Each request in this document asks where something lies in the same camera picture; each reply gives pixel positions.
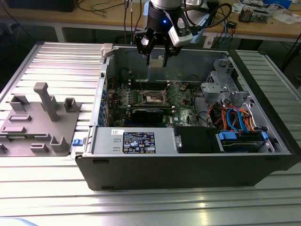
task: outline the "motherboard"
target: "motherboard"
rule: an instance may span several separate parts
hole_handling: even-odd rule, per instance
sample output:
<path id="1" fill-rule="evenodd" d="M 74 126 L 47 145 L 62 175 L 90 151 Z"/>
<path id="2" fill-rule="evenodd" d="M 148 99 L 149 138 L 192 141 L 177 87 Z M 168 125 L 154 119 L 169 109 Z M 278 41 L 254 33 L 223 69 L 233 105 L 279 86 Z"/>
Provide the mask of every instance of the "motherboard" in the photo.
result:
<path id="1" fill-rule="evenodd" d="M 196 89 L 185 82 L 148 88 L 121 84 L 109 91 L 110 126 L 174 127 L 199 126 L 193 102 Z"/>

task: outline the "workbench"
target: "workbench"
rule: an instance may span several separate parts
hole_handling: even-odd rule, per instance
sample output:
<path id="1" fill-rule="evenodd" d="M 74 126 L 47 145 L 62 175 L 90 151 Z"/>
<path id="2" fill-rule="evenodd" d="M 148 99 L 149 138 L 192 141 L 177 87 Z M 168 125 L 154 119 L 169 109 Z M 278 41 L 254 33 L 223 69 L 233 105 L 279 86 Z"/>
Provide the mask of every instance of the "workbench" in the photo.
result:
<path id="1" fill-rule="evenodd" d="M 221 0 L 221 3 L 228 2 L 233 4 L 235 0 Z M 105 4 L 104 8 L 120 4 L 121 0 L 113 0 L 111 3 Z M 89 1 L 81 3 L 81 7 L 90 9 Z M 31 9 L 10 9 L 10 14 L 21 24 L 30 24 L 38 26 L 54 27 L 57 39 L 59 42 L 65 42 L 63 28 L 87 28 L 87 29 L 103 29 L 103 30 L 124 30 L 124 7 L 117 6 L 106 10 L 105 16 L 96 15 L 92 12 L 83 11 L 76 8 L 72 13 L 63 13 L 46 10 L 31 10 Z M 292 5 L 290 10 L 301 10 L 301 6 Z M 139 17 L 140 6 L 138 3 L 133 5 L 133 26 Z M 255 40 L 272 40 L 272 41 L 295 41 L 301 31 L 301 23 L 287 25 L 274 18 L 269 18 L 266 24 L 262 23 L 241 23 L 238 21 L 238 14 L 232 13 L 229 20 L 237 23 L 237 28 L 234 38 L 240 39 L 255 39 Z M 9 15 L 0 7 L 0 23 L 13 24 L 15 23 Z M 143 16 L 138 23 L 138 28 L 143 27 Z M 126 30 L 131 30 L 130 10 L 127 11 Z M 204 47 L 209 48 L 213 42 L 213 38 L 219 36 L 223 31 L 222 26 L 217 25 L 208 28 L 204 32 L 207 36 Z"/>

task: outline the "power supply label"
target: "power supply label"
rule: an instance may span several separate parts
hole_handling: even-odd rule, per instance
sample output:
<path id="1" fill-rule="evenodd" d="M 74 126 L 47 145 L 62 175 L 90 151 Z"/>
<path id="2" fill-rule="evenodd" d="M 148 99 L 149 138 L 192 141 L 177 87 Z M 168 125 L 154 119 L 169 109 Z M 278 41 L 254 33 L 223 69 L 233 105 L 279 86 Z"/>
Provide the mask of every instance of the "power supply label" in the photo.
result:
<path id="1" fill-rule="evenodd" d="M 123 153 L 154 154 L 156 153 L 154 133 L 123 133 Z"/>

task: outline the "blue latch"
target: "blue latch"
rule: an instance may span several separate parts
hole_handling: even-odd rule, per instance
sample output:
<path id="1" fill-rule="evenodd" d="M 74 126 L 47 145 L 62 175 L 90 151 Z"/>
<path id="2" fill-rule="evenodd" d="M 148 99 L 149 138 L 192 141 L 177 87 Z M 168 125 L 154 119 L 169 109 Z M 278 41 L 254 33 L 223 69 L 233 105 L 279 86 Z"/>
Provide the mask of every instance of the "blue latch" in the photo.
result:
<path id="1" fill-rule="evenodd" d="M 230 131 L 222 131 L 218 134 L 218 137 L 220 138 L 220 140 L 237 139 L 235 132 L 230 132 Z"/>
<path id="2" fill-rule="evenodd" d="M 74 139 L 73 143 L 72 143 L 73 147 L 79 147 L 79 146 L 83 146 L 83 140 L 80 139 Z"/>
<path id="3" fill-rule="evenodd" d="M 266 132 L 262 132 L 261 134 L 263 139 L 267 140 L 269 138 Z"/>

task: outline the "robotic arm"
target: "robotic arm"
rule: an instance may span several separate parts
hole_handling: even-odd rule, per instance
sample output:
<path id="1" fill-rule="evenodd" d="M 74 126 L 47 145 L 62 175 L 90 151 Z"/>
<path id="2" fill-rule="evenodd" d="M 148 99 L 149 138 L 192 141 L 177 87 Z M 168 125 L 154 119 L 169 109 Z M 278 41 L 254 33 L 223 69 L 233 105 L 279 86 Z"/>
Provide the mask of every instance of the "robotic arm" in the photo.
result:
<path id="1" fill-rule="evenodd" d="M 207 12 L 206 9 L 200 7 L 202 4 L 203 1 L 200 5 L 187 8 L 186 0 L 184 0 L 185 8 L 182 8 L 182 0 L 150 1 L 145 31 L 136 32 L 134 35 L 139 53 L 147 56 L 147 65 L 150 64 L 150 54 L 155 45 L 164 45 L 165 47 L 162 65 L 165 67 L 168 58 L 178 55 L 183 46 L 192 41 L 193 36 L 197 35 L 206 27 L 215 26 L 223 22 L 231 13 L 230 4 L 221 4 L 207 17 L 204 26 L 199 26 L 189 19 L 187 11 L 201 10 Z M 208 21 L 214 18 L 216 11 L 222 6 L 228 6 L 230 8 L 225 18 L 214 25 L 205 26 Z"/>

